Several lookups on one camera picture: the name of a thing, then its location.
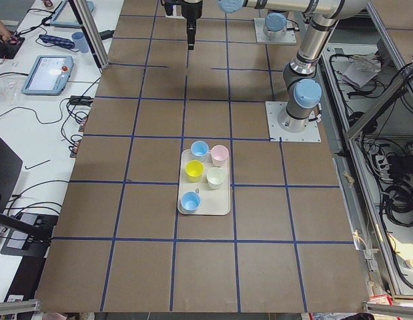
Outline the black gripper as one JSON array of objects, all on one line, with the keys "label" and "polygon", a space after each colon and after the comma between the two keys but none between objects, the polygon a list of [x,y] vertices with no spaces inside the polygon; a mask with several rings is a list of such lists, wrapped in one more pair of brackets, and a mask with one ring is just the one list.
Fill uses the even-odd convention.
[{"label": "black gripper", "polygon": [[164,0],[160,1],[161,5],[165,9],[166,17],[177,17],[174,13],[174,6],[181,7],[181,16],[187,20],[186,33],[187,33],[187,49],[189,51],[194,50],[195,47],[195,34],[196,34],[196,20],[201,17],[203,1],[193,0]]}]

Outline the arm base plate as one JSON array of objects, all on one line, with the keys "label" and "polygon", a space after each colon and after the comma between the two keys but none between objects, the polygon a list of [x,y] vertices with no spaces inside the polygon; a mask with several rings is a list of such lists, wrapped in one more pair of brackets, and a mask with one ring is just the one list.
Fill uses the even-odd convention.
[{"label": "arm base plate", "polygon": [[320,131],[314,112],[307,119],[294,119],[286,110],[284,101],[266,101],[266,116],[270,141],[320,143]]},{"label": "arm base plate", "polygon": [[269,31],[266,29],[264,18],[255,18],[254,27],[256,43],[272,45],[295,45],[297,43],[296,34],[292,28],[292,23],[287,22],[287,29],[281,31]]}]

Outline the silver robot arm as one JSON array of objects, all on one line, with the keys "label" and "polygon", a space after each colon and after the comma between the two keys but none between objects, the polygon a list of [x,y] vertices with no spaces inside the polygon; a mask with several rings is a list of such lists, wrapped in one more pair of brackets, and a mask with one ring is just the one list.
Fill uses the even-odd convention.
[{"label": "silver robot arm", "polygon": [[287,17],[282,13],[268,13],[264,19],[264,34],[268,37],[275,37],[279,33],[284,33],[287,29]]},{"label": "silver robot arm", "polygon": [[306,34],[296,56],[284,68],[284,81],[289,101],[278,115],[279,126],[291,133],[302,132],[310,113],[319,105],[322,89],[312,77],[324,46],[334,32],[338,21],[355,16],[366,7],[366,1],[218,1],[225,13],[234,13],[243,7],[268,9],[266,30],[277,32],[271,25],[271,15],[285,11],[311,13]]}]

